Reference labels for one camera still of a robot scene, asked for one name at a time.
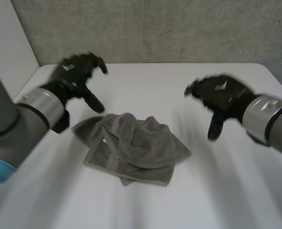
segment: concrete wall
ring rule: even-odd
[[[12,3],[40,65],[88,51],[108,63],[255,62],[282,83],[279,0]]]

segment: white wall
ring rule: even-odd
[[[0,79],[14,98],[39,68],[10,0],[0,0]]]

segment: table surface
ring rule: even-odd
[[[46,81],[37,70],[18,98]],[[195,78],[230,73],[257,93],[282,97],[282,86],[253,63],[108,64],[88,87],[106,113],[153,115],[191,150],[167,187],[133,183],[82,164],[87,148],[67,129],[42,139],[18,172],[0,185],[0,228],[11,229],[282,229],[282,155],[255,144],[237,121],[208,142],[212,114],[184,98]],[[97,115],[83,100],[68,103],[71,126]]]

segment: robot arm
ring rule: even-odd
[[[69,126],[69,99],[84,98],[94,111],[104,111],[86,87],[96,67],[107,73],[102,58],[92,53],[64,59],[46,84],[25,94],[17,104],[0,82],[0,182],[16,171],[49,129],[61,133]]]
[[[209,140],[219,137],[228,118],[236,118],[256,143],[272,146],[282,153],[282,99],[256,95],[246,85],[226,75],[194,81],[185,90],[185,95],[189,94],[214,112]]]

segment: crumpled towel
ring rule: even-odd
[[[108,114],[75,125],[72,130],[89,147],[84,164],[132,180],[168,185],[174,165],[188,158],[188,148],[154,117],[137,120],[132,114]]]

